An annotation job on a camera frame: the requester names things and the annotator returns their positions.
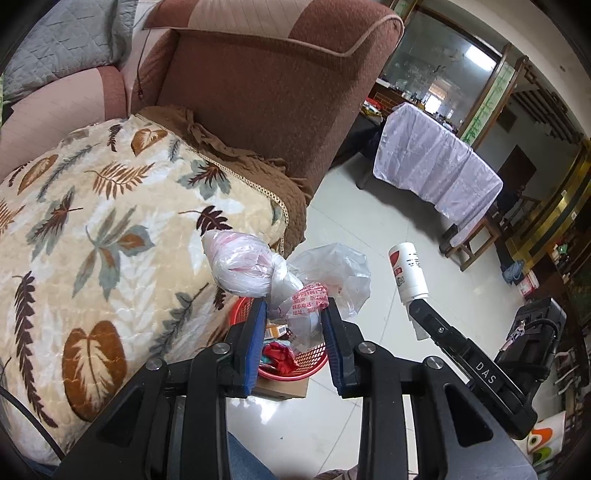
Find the white red paper cup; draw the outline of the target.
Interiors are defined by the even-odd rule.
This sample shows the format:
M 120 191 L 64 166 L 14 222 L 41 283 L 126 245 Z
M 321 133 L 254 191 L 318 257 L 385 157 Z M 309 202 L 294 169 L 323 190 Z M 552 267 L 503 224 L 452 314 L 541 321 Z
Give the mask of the white red paper cup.
M 429 296 L 425 274 L 413 243 L 404 242 L 393 246 L 389 250 L 389 260 L 403 305 Z

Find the orange long carton box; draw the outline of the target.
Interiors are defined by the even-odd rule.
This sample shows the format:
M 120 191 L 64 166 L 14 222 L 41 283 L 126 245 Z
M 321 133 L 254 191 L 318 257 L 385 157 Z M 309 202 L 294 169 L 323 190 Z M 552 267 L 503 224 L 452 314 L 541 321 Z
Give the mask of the orange long carton box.
M 264 331 L 264 340 L 280 340 L 280 339 L 287 339 L 288 338 L 288 334 L 290 333 L 290 330 L 288 330 L 288 327 L 286 324 L 273 324 L 273 323 L 268 323 L 266 325 L 266 330 Z

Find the red packet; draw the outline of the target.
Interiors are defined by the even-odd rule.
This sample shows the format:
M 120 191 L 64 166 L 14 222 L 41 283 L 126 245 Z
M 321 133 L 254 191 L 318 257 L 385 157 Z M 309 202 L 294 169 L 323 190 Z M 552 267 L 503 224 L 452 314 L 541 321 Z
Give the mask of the red packet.
M 300 367 L 296 356 L 290 348 L 290 343 L 272 341 L 263 346 L 264 364 L 270 366 L 280 375 L 287 376 Z

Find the red plastic mesh basket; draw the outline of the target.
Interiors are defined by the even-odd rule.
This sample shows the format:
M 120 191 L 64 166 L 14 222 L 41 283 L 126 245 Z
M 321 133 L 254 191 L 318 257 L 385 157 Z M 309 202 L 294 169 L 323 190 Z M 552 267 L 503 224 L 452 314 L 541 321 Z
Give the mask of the red plastic mesh basket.
M 266 325 L 259 377 L 280 382 L 294 382 L 314 376 L 328 362 L 325 344 L 297 353 L 293 335 L 286 325 Z

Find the flat brown cardboard sheet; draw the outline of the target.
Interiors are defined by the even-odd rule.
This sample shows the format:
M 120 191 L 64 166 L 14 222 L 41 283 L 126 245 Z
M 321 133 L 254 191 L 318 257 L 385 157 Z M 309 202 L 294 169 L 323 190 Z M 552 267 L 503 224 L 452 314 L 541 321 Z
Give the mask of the flat brown cardboard sheet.
M 308 379 L 276 381 L 259 377 L 252 395 L 274 400 L 304 399 L 308 393 Z

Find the black backpack on floor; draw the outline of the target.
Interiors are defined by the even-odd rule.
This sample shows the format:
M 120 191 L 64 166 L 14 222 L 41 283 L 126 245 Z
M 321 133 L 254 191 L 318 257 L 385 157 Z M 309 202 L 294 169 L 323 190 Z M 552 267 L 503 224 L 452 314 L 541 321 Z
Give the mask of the black backpack on floor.
M 522 306 L 494 359 L 528 401 L 550 374 L 566 320 L 566 313 L 551 297 Z

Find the person's jeans leg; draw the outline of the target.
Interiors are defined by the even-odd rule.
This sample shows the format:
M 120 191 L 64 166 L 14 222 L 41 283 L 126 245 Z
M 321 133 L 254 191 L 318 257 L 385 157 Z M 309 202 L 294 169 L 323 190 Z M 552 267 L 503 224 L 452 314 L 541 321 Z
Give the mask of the person's jeans leg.
M 311 475 L 311 470 L 308 467 L 291 465 L 287 463 L 287 467 L 280 466 L 279 463 L 271 463 L 270 465 L 263 462 L 259 456 L 256 456 L 245 447 L 231 433 L 228 434 L 228 460 L 229 469 L 232 479 L 352 479 L 356 480 L 359 474 L 359 466 L 355 465 L 350 468 L 332 468 L 321 471 L 320 473 Z

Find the brown fringed throw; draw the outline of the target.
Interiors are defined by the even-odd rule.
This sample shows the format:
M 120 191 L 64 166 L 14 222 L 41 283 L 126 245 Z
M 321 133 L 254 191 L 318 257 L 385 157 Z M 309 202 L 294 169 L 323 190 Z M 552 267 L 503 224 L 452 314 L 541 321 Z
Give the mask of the brown fringed throw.
M 290 256 L 304 242 L 307 209 L 312 191 L 308 180 L 290 174 L 287 161 L 264 158 L 256 152 L 225 145 L 221 139 L 197 122 L 191 110 L 181 106 L 147 106 L 139 111 L 144 118 L 170 130 L 208 159 L 228 167 L 287 208 L 287 226 L 283 233 L 283 257 Z

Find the leaf-patterned beige blanket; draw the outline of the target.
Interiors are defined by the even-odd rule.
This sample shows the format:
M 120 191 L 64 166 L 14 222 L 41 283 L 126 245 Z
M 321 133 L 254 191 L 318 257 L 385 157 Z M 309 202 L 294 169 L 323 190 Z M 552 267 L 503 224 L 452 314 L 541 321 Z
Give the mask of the leaf-patterned beige blanket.
M 287 208 L 165 127 L 88 126 L 1 178 L 1 423 L 55 465 L 151 357 L 185 360 L 225 329 L 235 295 L 211 230 L 283 250 Z

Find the white cloth-covered table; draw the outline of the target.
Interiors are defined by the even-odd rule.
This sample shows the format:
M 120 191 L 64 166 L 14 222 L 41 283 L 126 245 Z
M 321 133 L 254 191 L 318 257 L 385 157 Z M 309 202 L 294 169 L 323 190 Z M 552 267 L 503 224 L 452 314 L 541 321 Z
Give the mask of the white cloth-covered table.
M 373 176 L 433 204 L 457 226 L 454 246 L 469 236 L 503 188 L 472 147 L 410 103 L 388 116 Z

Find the brown fabric sofa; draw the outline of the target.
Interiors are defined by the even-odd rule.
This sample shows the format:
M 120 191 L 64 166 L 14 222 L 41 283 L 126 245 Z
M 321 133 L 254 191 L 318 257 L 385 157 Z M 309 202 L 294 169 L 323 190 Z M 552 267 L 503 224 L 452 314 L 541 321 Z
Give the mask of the brown fabric sofa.
M 3 72 L 58 2 L 2 3 Z M 225 145 L 286 160 L 315 192 L 404 28 L 375 1 L 160 1 L 125 60 L 3 103 L 1 172 L 89 125 L 181 106 Z

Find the glass cabinet doors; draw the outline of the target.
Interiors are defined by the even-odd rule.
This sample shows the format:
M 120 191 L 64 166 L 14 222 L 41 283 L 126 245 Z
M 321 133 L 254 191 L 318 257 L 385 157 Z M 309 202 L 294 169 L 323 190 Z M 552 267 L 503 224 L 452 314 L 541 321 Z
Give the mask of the glass cabinet doors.
M 405 19 L 405 32 L 380 81 L 462 133 L 493 75 L 519 51 L 451 1 L 396 1 L 393 9 Z

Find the grey quilted cushion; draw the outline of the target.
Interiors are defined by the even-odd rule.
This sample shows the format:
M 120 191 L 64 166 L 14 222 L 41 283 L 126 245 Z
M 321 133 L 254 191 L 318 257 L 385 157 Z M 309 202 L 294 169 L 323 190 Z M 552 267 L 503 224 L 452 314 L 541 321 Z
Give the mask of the grey quilted cushion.
M 116 65 L 131 49 L 133 0 L 60 1 L 30 30 L 3 73 L 3 101 L 15 103 L 80 71 Z

